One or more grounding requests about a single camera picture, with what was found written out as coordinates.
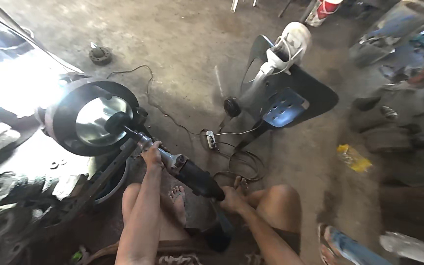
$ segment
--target bare foot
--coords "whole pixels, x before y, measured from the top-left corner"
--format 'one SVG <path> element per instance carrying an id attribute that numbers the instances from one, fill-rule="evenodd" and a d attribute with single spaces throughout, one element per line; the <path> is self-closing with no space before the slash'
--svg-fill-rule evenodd
<path id="1" fill-rule="evenodd" d="M 320 257 L 326 265 L 338 265 L 338 259 L 341 253 L 335 247 L 331 240 L 332 226 L 326 224 L 318 225 L 320 241 Z"/>
<path id="2" fill-rule="evenodd" d="M 235 183 L 233 183 L 233 188 L 237 191 L 240 196 L 246 196 L 248 190 L 248 182 L 242 176 L 237 176 L 235 178 Z"/>
<path id="3" fill-rule="evenodd" d="M 184 207 L 185 191 L 183 186 L 176 186 L 171 190 L 170 198 L 173 202 L 174 215 L 184 227 L 186 225 L 186 208 Z"/>
<path id="4" fill-rule="evenodd" d="M 338 250 L 338 248 L 333 244 L 333 241 L 331 240 L 331 233 L 332 233 L 332 229 L 334 229 L 333 228 L 333 226 L 327 226 L 326 228 L 325 228 L 325 240 L 327 241 L 327 243 L 328 243 L 328 245 L 331 247 L 331 250 L 333 250 L 333 253 L 336 255 L 336 256 L 341 256 L 341 253 L 340 253 L 340 251 Z"/>
<path id="5" fill-rule="evenodd" d="M 321 258 L 328 265 L 338 265 L 336 260 L 336 256 L 334 256 L 333 252 L 327 248 L 325 245 L 321 245 Z"/>

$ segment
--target dirty floor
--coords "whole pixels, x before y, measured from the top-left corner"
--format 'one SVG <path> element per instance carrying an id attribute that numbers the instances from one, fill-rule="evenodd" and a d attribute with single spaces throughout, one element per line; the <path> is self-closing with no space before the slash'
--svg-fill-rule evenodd
<path id="1" fill-rule="evenodd" d="M 251 44 L 259 34 L 275 40 L 284 27 L 296 21 L 306 1 L 292 3 L 282 18 L 283 0 L 239 1 L 235 14 L 231 0 L 0 0 L 0 5 L 21 25 L 29 27 L 49 51 L 90 75 L 105 77 L 112 71 L 125 71 L 149 65 L 154 73 L 151 99 L 171 117 L 193 132 L 216 130 L 223 117 L 218 98 L 217 73 L 225 93 L 233 93 L 244 74 Z M 317 224 L 324 221 L 340 228 L 382 255 L 378 244 L 381 233 L 378 183 L 384 172 L 378 158 L 369 155 L 359 135 L 351 133 L 347 112 L 356 97 L 369 95 L 385 80 L 377 66 L 358 69 L 348 61 L 348 47 L 362 31 L 360 22 L 332 15 L 318 28 L 311 28 L 313 47 L 302 66 L 339 95 L 339 104 L 330 112 L 298 126 L 262 135 L 247 148 L 268 166 L 267 175 L 252 189 L 289 184 L 302 200 L 302 251 L 306 264 L 321 264 L 318 253 Z M 112 49 L 108 66 L 95 66 L 88 58 L 90 41 Z M 150 78 L 146 69 L 113 77 L 138 97 L 149 112 L 146 125 L 173 153 L 195 158 L 197 165 L 211 173 L 226 170 L 227 159 L 210 153 L 197 136 L 176 126 L 146 101 L 145 86 Z M 236 119 L 225 132 L 241 132 L 252 126 L 246 117 Z M 237 144 L 236 137 L 221 141 Z M 351 171 L 336 156 L 336 147 L 349 143 L 374 166 L 368 173 Z M 141 172 L 132 173 L 137 178 Z M 223 184 L 231 180 L 220 179 Z M 166 192 L 175 184 L 165 178 Z M 186 198 L 187 225 L 203 227 L 205 202 L 191 192 Z M 94 250 L 114 243 L 120 235 L 120 205 L 97 218 L 107 225 L 90 231 Z"/>

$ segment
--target black rubber piece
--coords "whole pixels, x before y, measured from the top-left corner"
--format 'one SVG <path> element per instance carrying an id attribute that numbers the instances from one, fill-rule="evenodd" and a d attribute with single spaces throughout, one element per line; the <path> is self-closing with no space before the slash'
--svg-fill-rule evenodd
<path id="1" fill-rule="evenodd" d="M 112 115 L 104 124 L 104 129 L 108 133 L 118 134 L 123 131 L 123 127 L 129 124 L 132 119 L 123 111 Z"/>
<path id="2" fill-rule="evenodd" d="M 239 104 L 236 101 L 236 98 L 229 97 L 223 101 L 223 108 L 228 116 L 234 118 L 241 113 Z"/>

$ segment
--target toe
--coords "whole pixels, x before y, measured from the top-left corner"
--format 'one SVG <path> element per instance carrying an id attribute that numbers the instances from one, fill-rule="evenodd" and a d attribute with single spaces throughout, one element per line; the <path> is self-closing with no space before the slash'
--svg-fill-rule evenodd
<path id="1" fill-rule="evenodd" d="M 240 181 L 242 180 L 242 178 L 241 178 L 241 176 L 237 176 L 236 178 L 235 178 L 235 182 L 233 183 L 233 188 L 234 189 L 237 189 L 238 188 L 238 186 L 240 185 Z"/>

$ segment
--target car part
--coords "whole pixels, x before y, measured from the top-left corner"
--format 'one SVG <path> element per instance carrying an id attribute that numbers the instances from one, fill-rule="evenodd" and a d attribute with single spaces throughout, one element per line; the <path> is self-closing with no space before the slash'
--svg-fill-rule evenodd
<path id="1" fill-rule="evenodd" d="M 89 53 L 91 61 L 98 66 L 105 66 L 112 61 L 112 53 L 106 47 L 101 47 L 91 42 L 92 50 Z"/>
<path id="2" fill-rule="evenodd" d="M 61 80 L 66 81 L 65 96 L 42 113 L 43 124 L 50 137 L 74 154 L 102 155 L 125 143 L 126 133 L 113 135 L 104 130 L 107 119 L 118 111 L 139 124 L 145 121 L 147 113 L 135 95 L 119 83 L 79 73 Z"/>
<path id="3" fill-rule="evenodd" d="M 424 30 L 424 1 L 402 0 L 375 22 L 350 48 L 358 66 L 367 66 L 408 43 Z"/>

